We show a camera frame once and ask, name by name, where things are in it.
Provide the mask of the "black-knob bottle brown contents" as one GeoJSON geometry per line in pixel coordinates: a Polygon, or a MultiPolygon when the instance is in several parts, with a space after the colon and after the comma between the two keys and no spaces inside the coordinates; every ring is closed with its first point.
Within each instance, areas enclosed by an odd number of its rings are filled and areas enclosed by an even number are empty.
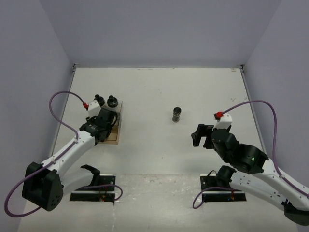
{"type": "Polygon", "coordinates": [[[94,99],[98,102],[100,107],[104,106],[105,99],[102,96],[100,96],[99,94],[96,94],[94,99]]]}

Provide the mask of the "black-knob bottle white contents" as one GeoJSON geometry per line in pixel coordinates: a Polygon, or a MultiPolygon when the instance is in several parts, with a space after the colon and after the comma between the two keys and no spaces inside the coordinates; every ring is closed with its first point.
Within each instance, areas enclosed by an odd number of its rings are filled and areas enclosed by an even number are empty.
{"type": "Polygon", "coordinates": [[[107,106],[110,107],[110,108],[116,108],[119,104],[119,101],[118,99],[113,96],[113,95],[110,95],[107,99],[107,106]]]}

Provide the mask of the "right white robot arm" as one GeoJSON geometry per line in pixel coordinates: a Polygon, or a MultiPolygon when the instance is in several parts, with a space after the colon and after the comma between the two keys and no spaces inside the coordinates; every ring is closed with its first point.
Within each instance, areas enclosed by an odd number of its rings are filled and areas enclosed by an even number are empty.
{"type": "Polygon", "coordinates": [[[194,147],[205,137],[204,148],[213,149],[226,163],[217,171],[215,181],[202,192],[243,191],[277,207],[292,222],[308,226],[309,189],[295,181],[292,183],[302,192],[288,185],[284,181],[286,176],[276,170],[263,151],[241,144],[230,129],[216,129],[213,125],[199,124],[191,137],[194,147]]]}

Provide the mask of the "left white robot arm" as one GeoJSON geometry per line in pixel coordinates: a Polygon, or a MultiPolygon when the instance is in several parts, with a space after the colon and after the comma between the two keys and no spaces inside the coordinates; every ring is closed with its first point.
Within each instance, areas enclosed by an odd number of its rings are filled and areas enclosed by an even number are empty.
{"type": "Polygon", "coordinates": [[[113,188],[114,184],[101,182],[100,171],[88,164],[74,173],[67,174],[67,171],[84,153],[109,137],[117,120],[116,111],[101,108],[56,154],[41,163],[32,162],[26,169],[22,197],[46,211],[52,211],[63,196],[72,191],[113,188]]]}

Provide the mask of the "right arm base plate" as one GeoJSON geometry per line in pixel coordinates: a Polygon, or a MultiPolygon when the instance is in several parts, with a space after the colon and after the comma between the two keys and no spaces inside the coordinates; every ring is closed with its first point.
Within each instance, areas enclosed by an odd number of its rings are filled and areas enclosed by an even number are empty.
{"type": "MultiPolygon", "coordinates": [[[[200,175],[201,189],[204,190],[209,187],[216,187],[215,183],[216,174],[200,175]]],[[[247,201],[246,195],[243,191],[227,191],[222,189],[212,189],[202,193],[202,200],[207,202],[245,202],[247,201]]]]}

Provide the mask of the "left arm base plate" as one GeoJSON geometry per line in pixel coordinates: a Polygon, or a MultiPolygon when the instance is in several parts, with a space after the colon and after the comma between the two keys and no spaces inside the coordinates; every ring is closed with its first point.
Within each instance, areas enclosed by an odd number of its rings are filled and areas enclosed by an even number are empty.
{"type": "MultiPolygon", "coordinates": [[[[94,186],[100,185],[113,185],[116,181],[115,174],[100,174],[99,183],[94,186]]],[[[71,202],[111,202],[115,200],[115,187],[102,187],[92,189],[78,189],[70,194],[71,202]]]]}

